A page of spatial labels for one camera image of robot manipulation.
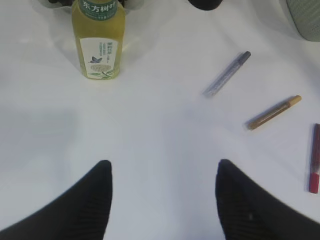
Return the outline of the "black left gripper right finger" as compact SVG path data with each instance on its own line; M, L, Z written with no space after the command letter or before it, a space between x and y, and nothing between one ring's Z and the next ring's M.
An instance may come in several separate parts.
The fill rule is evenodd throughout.
M318 240L320 225L281 202L228 159L215 180L217 213L227 240Z

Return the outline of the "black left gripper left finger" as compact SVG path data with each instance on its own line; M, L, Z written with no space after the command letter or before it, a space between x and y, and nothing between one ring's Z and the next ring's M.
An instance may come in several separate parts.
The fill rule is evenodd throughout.
M112 164L99 161L54 201L1 230L2 240L102 240L113 198Z

